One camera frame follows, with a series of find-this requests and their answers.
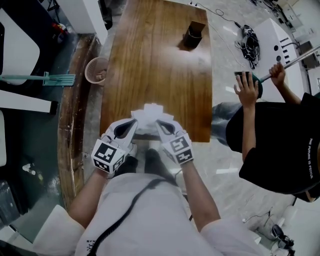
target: hand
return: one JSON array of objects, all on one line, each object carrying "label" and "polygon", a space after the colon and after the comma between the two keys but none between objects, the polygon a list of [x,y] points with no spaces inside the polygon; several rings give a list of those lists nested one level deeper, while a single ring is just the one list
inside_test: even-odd
[{"label": "hand", "polygon": [[104,170],[99,169],[99,168],[95,168],[93,172],[96,175],[101,176],[104,179],[106,179],[108,177],[108,173]]},{"label": "hand", "polygon": [[247,82],[246,73],[242,72],[242,82],[239,75],[236,76],[240,91],[237,90],[237,86],[234,85],[234,92],[239,96],[239,100],[244,109],[254,108],[258,98],[258,81],[255,82],[252,79],[252,73],[249,72],[249,85]]},{"label": "hand", "polygon": [[285,84],[286,72],[284,66],[282,66],[280,62],[273,65],[273,67],[269,69],[269,73],[271,75],[271,80],[276,87]]}]

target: power cord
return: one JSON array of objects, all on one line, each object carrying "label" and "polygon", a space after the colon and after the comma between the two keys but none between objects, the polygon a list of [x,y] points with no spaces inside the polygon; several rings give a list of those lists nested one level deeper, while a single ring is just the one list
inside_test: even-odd
[{"label": "power cord", "polygon": [[235,46],[236,48],[238,48],[239,50],[245,49],[245,48],[242,48],[242,47],[241,47],[241,44],[240,44],[238,41],[234,41],[234,46]]},{"label": "power cord", "polygon": [[[203,4],[201,4],[201,3],[199,3],[199,2],[197,2],[197,3],[195,4],[195,6],[197,6],[197,5],[202,6],[203,8],[207,9],[209,12],[211,12],[211,13],[213,13],[213,14],[215,14],[215,15],[220,16],[222,19],[224,19],[224,20],[226,20],[226,21],[228,21],[228,22],[234,22],[239,28],[241,28],[240,24],[239,24],[238,22],[236,22],[235,20],[233,20],[233,19],[227,19],[227,18],[223,17],[223,16],[225,15],[225,13],[224,13],[223,10],[221,10],[221,9],[215,9],[215,12],[214,12],[214,11],[210,10],[209,8],[205,7]],[[215,30],[215,32],[218,34],[218,36],[221,38],[221,40],[225,43],[226,47],[227,47],[227,48],[229,49],[229,51],[231,52],[231,54],[232,54],[232,56],[234,57],[235,61],[241,66],[241,71],[243,70],[243,68],[246,68],[245,65],[243,65],[242,63],[240,63],[240,62],[237,60],[234,52],[230,49],[230,47],[228,46],[227,42],[226,42],[226,41],[223,39],[223,37],[219,34],[219,32],[216,30],[216,28],[215,28],[213,25],[211,25],[209,22],[208,22],[208,24],[209,24],[210,27],[212,27],[212,28]]]},{"label": "power cord", "polygon": [[233,19],[227,19],[227,18],[224,17],[225,12],[224,12],[223,10],[221,10],[221,9],[215,9],[215,11],[213,11],[213,10],[210,10],[209,8],[205,7],[204,5],[202,5],[202,4],[199,3],[199,2],[197,2],[197,3],[195,4],[195,6],[197,6],[197,5],[201,5],[203,8],[207,9],[209,12],[211,12],[211,13],[213,13],[213,14],[215,14],[215,15],[220,16],[222,19],[224,19],[224,20],[227,21],[227,22],[234,22],[234,24],[236,24],[236,26],[241,29],[241,25],[240,25],[238,22],[236,22],[236,21],[233,20]]},{"label": "power cord", "polygon": [[268,221],[270,220],[270,221],[272,221],[272,223],[273,223],[273,225],[275,224],[275,222],[272,220],[272,216],[273,216],[274,214],[271,214],[267,219],[266,219],[266,221],[265,221],[265,223],[264,223],[264,227],[267,225],[267,223],[268,223]]},{"label": "power cord", "polygon": [[272,206],[269,211],[267,211],[266,213],[264,213],[264,214],[262,214],[262,215],[253,215],[253,216],[251,216],[250,218],[248,218],[246,221],[244,221],[243,223],[247,223],[248,221],[250,221],[250,220],[251,220],[252,218],[254,218],[254,217],[261,218],[261,217],[263,217],[263,216],[265,216],[265,215],[268,215],[268,219],[266,220],[266,221],[268,221],[268,220],[270,219],[270,217],[273,215],[273,214],[271,214],[271,211],[272,211],[273,208],[274,208],[274,207]]}]

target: person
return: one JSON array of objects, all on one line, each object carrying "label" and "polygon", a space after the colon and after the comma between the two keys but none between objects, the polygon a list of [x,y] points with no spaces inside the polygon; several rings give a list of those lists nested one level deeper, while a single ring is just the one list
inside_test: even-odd
[{"label": "person", "polygon": [[211,135],[242,153],[240,178],[313,202],[320,196],[320,99],[305,93],[300,100],[280,62],[269,73],[285,102],[256,103],[258,85],[243,72],[234,86],[240,103],[213,107]]},{"label": "person", "polygon": [[262,255],[240,219],[221,219],[192,161],[181,169],[196,228],[158,152],[146,152],[145,173],[136,173],[137,164],[128,156],[107,182],[108,173],[95,169],[68,212],[53,209],[34,251],[56,256]]}]

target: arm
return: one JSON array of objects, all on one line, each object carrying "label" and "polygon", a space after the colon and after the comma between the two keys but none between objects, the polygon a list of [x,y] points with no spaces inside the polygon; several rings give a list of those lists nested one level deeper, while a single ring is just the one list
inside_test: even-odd
[{"label": "arm", "polygon": [[252,79],[252,73],[249,73],[247,81],[246,73],[242,72],[242,81],[239,75],[236,76],[240,91],[234,85],[234,91],[239,96],[243,106],[243,135],[242,135],[242,160],[245,161],[247,154],[252,148],[256,147],[256,101],[258,98],[258,81],[255,83]]},{"label": "arm", "polygon": [[192,161],[181,165],[190,210],[200,232],[204,226],[220,219],[216,203]]},{"label": "arm", "polygon": [[240,218],[220,218],[216,203],[194,163],[183,163],[181,168],[195,225],[212,249],[224,256],[261,256],[258,245]]},{"label": "arm", "polygon": [[245,161],[247,154],[256,147],[255,128],[256,108],[243,108],[243,135],[242,135],[242,160]]},{"label": "arm", "polygon": [[269,69],[271,80],[286,103],[300,104],[301,100],[285,83],[286,71],[280,62]]},{"label": "arm", "polygon": [[310,203],[312,203],[316,200],[315,198],[311,197],[309,191],[306,191],[305,194],[306,194],[306,197],[308,198]]},{"label": "arm", "polygon": [[85,229],[93,219],[108,173],[96,168],[83,189],[73,200],[68,211],[69,216]]}]

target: white t-shirt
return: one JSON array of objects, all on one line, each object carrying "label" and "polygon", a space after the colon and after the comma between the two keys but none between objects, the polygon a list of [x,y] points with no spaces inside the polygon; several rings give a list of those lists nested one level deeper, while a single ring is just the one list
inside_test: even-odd
[{"label": "white t-shirt", "polygon": [[[33,243],[43,255],[87,256],[94,241],[129,208],[134,196],[157,175],[127,173],[110,180],[97,212],[84,229],[56,206]],[[209,223],[199,233],[190,223],[178,187],[162,182],[144,192],[130,215],[98,247],[97,256],[262,255],[238,218]]]}]

